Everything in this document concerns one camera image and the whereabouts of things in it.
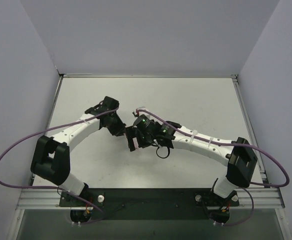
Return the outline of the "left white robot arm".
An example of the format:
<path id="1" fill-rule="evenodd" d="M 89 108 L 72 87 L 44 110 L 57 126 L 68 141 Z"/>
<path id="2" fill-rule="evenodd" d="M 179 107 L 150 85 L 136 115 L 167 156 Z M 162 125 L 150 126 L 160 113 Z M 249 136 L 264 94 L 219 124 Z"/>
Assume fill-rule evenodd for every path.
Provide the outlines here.
<path id="1" fill-rule="evenodd" d="M 50 137 L 41 136 L 35 146 L 30 171 L 71 193 L 70 199 L 76 205 L 86 204 L 88 185 L 71 173 L 71 152 L 102 128 L 108 129 L 113 136 L 122 136 L 126 125 L 117 114 L 119 106 L 118 100 L 105 96 L 101 103 L 87 109 L 61 132 Z"/>

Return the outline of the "aluminium table frame rail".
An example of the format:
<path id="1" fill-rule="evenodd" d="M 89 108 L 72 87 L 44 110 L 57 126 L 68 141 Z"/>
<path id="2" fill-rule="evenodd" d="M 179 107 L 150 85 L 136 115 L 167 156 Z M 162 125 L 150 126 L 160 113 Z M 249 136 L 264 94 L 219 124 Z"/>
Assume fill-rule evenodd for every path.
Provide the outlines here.
<path id="1" fill-rule="evenodd" d="M 169 215 L 282 207 L 234 80 L 67 75 L 19 209 Z"/>

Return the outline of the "phone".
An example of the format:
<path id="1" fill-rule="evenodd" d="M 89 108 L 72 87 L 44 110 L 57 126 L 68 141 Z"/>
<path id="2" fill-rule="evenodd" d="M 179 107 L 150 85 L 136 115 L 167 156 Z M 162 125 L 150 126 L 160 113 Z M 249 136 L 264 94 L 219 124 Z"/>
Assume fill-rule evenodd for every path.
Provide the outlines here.
<path id="1" fill-rule="evenodd" d="M 134 149 L 137 150 L 137 149 L 139 148 L 139 144 L 138 144 L 138 140 L 137 140 L 137 138 L 134 137 L 134 138 L 132 139 L 132 141 L 133 141 Z"/>

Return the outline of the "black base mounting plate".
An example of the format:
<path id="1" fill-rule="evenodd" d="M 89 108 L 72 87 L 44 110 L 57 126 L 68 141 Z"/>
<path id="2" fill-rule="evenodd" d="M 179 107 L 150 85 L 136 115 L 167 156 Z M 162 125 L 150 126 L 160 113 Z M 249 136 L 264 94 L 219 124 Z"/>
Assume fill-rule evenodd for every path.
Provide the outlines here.
<path id="1" fill-rule="evenodd" d="M 204 220 L 239 206 L 236 191 L 224 199 L 210 188 L 89 188 L 85 199 L 98 207 L 90 212 L 95 220 Z"/>

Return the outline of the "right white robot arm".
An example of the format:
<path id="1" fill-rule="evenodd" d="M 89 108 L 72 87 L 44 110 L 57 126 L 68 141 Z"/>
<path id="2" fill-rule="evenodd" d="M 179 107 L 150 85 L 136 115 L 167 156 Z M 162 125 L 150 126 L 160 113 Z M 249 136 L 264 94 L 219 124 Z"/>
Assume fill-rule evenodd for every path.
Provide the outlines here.
<path id="1" fill-rule="evenodd" d="M 190 151 L 217 161 L 226 167 L 216 180 L 212 192 L 225 199 L 236 188 L 248 188 L 257 164 L 257 156 L 242 137 L 236 141 L 219 139 L 190 130 L 178 123 L 159 123 L 141 114 L 125 130 L 130 151 L 156 147 Z"/>

